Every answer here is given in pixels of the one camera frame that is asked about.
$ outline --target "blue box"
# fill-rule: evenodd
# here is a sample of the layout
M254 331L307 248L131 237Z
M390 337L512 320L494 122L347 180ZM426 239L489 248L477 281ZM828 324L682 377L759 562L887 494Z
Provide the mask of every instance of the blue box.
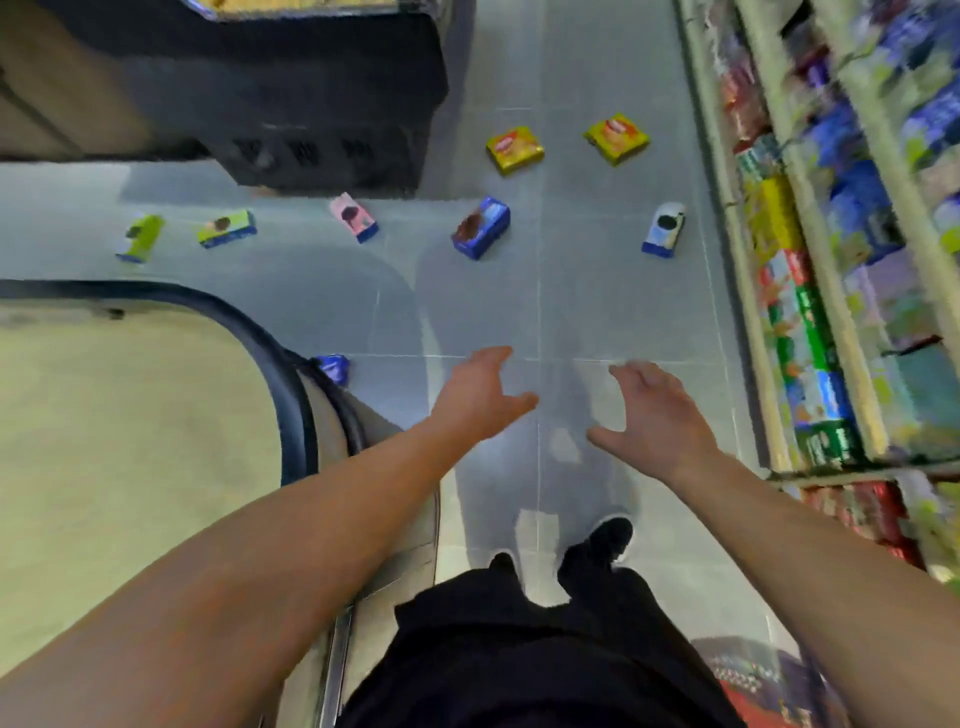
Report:
M450 239L458 251L468 258L479 260L508 227L510 208L499 200L488 197L460 224L457 231L450 235Z

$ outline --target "beige surface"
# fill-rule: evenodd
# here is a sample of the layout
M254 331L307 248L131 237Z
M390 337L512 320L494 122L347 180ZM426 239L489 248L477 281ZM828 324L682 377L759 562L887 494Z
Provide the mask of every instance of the beige surface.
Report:
M0 317L0 674L171 547L278 486L266 383L173 309Z

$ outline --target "yellow box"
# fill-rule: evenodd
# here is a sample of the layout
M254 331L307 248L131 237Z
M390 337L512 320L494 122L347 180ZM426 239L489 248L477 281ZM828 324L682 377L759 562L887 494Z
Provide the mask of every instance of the yellow box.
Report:
M487 151L502 175L543 159L543 147L529 127L517 127L501 136L491 137L487 141Z
M587 129L584 137L614 166L642 152L650 143L650 137L622 113L597 122Z
M746 210L759 265L780 251L806 250L793 190L786 177L773 177L754 187L747 196Z

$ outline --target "forearm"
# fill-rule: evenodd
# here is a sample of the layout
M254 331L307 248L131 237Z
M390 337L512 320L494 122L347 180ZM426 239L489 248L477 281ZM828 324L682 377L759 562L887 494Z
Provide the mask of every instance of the forearm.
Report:
M221 519L0 680L0 714L21 726L234 725L471 445L427 420Z
M960 600L727 456L668 486L817 658L858 724L960 725Z

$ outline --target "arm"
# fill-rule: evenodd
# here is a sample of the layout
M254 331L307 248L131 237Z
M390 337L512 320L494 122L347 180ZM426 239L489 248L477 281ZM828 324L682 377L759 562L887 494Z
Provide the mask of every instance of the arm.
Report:
M590 441L661 480L816 657L858 725L960 725L960 600L922 571L757 478L716 445L681 383L611 367L625 432Z
M459 364L422 423L214 523L0 679L22 726L235 726L278 686L475 444L537 406L508 347Z

